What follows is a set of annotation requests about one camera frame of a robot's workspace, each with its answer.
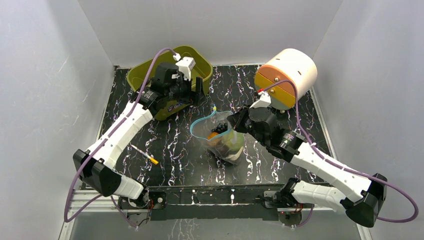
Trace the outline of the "green cabbage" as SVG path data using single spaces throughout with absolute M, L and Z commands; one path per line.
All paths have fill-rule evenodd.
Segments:
M 244 147 L 244 136 L 231 129 L 221 136 L 221 143 L 225 155 L 236 154 Z

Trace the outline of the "clear zip top bag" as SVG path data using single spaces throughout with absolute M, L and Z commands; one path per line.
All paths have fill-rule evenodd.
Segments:
M 245 138 L 233 130 L 227 117 L 231 111 L 218 111 L 214 106 L 209 115 L 195 120 L 189 128 L 190 134 L 217 158 L 238 165 L 244 151 Z

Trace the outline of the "white mushroom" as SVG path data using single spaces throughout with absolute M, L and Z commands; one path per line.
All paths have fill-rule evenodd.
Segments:
M 239 158 L 240 158 L 240 155 L 243 153 L 243 150 L 244 150 L 243 148 L 240 148 L 236 153 L 229 154 L 226 157 L 226 160 L 233 165 L 238 165 L 240 162 Z

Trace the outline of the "orange fruit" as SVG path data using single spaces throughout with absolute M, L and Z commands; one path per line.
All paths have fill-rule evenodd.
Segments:
M 207 144 L 211 147 L 216 146 L 219 142 L 221 141 L 221 137 L 219 136 L 219 134 L 212 132 L 208 137 L 207 137 Z

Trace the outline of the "black grape bunch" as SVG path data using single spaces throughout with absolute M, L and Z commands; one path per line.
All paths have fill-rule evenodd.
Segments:
M 216 127 L 214 127 L 211 132 L 212 133 L 217 133 L 217 134 L 222 134 L 224 132 L 226 132 L 228 130 L 228 123 L 219 123 Z

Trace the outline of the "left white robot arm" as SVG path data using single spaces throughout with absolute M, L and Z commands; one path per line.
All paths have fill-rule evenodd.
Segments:
M 87 150 L 77 150 L 73 155 L 80 180 L 103 197 L 111 195 L 127 198 L 137 208 L 149 203 L 149 191 L 139 181 L 115 171 L 115 166 L 126 146 L 136 134 L 168 102 L 198 106 L 206 95 L 203 79 L 192 78 L 195 60 L 184 57 L 177 63 L 162 62 L 150 78 L 150 86 L 140 88 L 137 97 L 130 100 L 123 112 L 99 140 Z

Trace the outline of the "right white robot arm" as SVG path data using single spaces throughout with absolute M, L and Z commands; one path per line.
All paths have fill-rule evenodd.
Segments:
M 244 106 L 226 118 L 238 133 L 250 134 L 278 159 L 308 170 L 326 181 L 329 186 L 290 178 L 284 187 L 265 200 L 273 204 L 295 207 L 313 204 L 345 213 L 355 223 L 372 228 L 386 199 L 386 178 L 376 173 L 372 179 L 350 173 L 350 168 L 338 168 L 325 160 L 328 155 L 314 151 L 304 136 L 285 129 L 266 107 Z

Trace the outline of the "round drawer cabinet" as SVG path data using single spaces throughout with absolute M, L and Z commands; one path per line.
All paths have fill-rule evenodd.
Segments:
M 297 98 L 300 99 L 314 85 L 317 75 L 317 66 L 312 58 L 297 49 L 286 48 L 258 68 L 254 85 L 261 90 L 288 80 L 268 90 L 271 107 L 286 111 L 295 106 L 295 92 L 290 83 L 296 86 Z

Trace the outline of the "yellow capped marker pen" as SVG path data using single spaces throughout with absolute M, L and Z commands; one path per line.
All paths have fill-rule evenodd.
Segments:
M 147 154 L 146 152 L 142 151 L 141 149 L 137 148 L 135 145 L 130 144 L 130 146 L 135 149 L 137 152 L 139 152 L 140 154 L 142 154 L 147 160 L 149 160 L 151 163 L 153 163 L 154 165 L 158 165 L 159 162 L 154 159 L 152 156 L 150 156 L 149 154 Z

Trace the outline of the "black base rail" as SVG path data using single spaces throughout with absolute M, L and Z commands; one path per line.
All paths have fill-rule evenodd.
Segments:
M 157 186 L 149 189 L 152 220 L 262 219 L 277 221 L 283 212 L 308 211 L 310 203 L 275 197 L 283 184 Z

